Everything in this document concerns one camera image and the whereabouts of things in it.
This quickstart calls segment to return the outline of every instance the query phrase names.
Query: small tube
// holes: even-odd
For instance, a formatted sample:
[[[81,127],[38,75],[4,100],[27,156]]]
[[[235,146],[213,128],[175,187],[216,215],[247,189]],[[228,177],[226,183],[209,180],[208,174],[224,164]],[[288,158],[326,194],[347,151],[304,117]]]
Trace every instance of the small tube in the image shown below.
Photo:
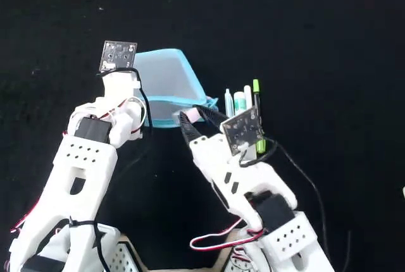
[[[225,113],[229,118],[235,116],[234,101],[232,100],[232,95],[230,94],[229,89],[225,90]]]
[[[244,111],[246,111],[245,93],[243,92],[234,93],[234,104],[235,104],[235,115],[239,115]]]

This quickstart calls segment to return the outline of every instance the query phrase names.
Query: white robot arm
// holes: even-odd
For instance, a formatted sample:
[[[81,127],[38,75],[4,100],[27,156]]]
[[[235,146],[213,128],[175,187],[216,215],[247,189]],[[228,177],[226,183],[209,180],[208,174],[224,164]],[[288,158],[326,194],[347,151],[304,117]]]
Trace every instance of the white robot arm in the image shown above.
[[[218,127],[226,121],[219,113],[200,106],[197,109],[206,121]],[[295,211],[294,193],[269,164],[258,162],[242,167],[242,154],[232,155],[225,134],[218,133],[210,138],[199,134],[184,113],[180,123],[196,166],[228,212],[246,222],[247,226],[239,233],[240,238],[255,238],[252,242],[240,239],[222,247],[244,244],[245,254],[260,272],[334,272],[307,217],[303,212]],[[255,199],[261,199],[260,204],[255,203]],[[194,247],[198,240],[200,238],[190,243],[193,249],[210,250],[209,247]]]
[[[109,45],[113,44],[106,42],[104,50]],[[133,44],[126,50],[126,56],[135,54]],[[114,62],[104,62],[101,69],[104,97],[74,110],[41,197],[15,228],[19,235],[10,247],[11,272],[35,271],[27,267],[30,264],[41,266],[42,271],[61,266],[64,272],[98,272],[105,266],[98,257],[108,257],[116,246],[120,232],[93,221],[114,172],[116,149],[127,140],[142,138],[140,128],[149,108],[135,96],[141,89],[135,69],[117,68]],[[74,194],[72,187],[77,180],[84,184],[80,193]],[[63,229],[69,232],[70,242],[58,241],[55,235],[35,255],[42,240],[63,219],[71,220],[70,226]],[[100,232],[104,236],[95,239]],[[101,245],[96,251],[93,244],[98,240]]]

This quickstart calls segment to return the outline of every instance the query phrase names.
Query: pen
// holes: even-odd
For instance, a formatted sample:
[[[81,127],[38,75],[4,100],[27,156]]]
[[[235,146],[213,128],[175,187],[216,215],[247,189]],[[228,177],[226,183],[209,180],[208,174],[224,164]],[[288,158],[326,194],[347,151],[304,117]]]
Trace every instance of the pen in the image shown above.
[[[260,108],[260,87],[258,79],[253,80],[253,98],[256,111],[258,112],[259,123],[260,125],[262,125]],[[264,140],[259,140],[256,142],[256,152],[259,154],[266,152],[266,142]]]

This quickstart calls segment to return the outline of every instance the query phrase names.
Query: wire bundle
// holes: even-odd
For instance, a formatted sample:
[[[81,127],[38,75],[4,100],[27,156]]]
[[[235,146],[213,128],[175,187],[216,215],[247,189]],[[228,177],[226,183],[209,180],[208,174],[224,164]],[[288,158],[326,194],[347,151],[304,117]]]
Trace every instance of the wire bundle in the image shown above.
[[[251,237],[234,240],[232,242],[224,242],[223,244],[219,244],[219,245],[211,245],[209,247],[196,247],[194,245],[196,242],[204,240],[205,238],[208,238],[208,237],[220,237],[220,236],[224,236],[226,234],[229,234],[241,221],[242,221],[242,218],[239,218],[233,225],[231,225],[229,228],[223,230],[220,233],[211,233],[211,234],[206,234],[206,235],[203,235],[203,236],[198,236],[196,238],[193,238],[190,241],[190,248],[193,249],[193,250],[196,250],[196,251],[222,250],[224,248],[235,247],[236,245],[243,245],[243,244],[246,244],[248,242],[253,242],[253,241],[255,241],[255,240],[257,240],[257,239],[259,239],[260,237],[263,236],[263,234],[264,234],[263,229],[258,231],[258,232],[248,230],[247,232],[248,232],[248,234],[251,235]]]

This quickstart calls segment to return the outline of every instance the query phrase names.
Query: black fabric surface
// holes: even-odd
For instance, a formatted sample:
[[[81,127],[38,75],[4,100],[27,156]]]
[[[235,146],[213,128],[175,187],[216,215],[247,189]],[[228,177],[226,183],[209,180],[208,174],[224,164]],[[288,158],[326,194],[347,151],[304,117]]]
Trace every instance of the black fabric surface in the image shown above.
[[[8,229],[41,194],[70,113],[103,93],[94,74],[110,39],[183,50],[210,96],[261,79],[266,133],[325,201],[336,271],[348,229],[347,271],[402,271],[403,0],[0,0],[0,9],[1,260]],[[118,151],[117,174],[144,144]],[[269,163],[320,237],[310,185],[281,153]],[[191,251],[189,240],[234,220],[179,129],[155,131],[153,150],[108,191],[98,215],[151,269],[212,265],[216,254]]]

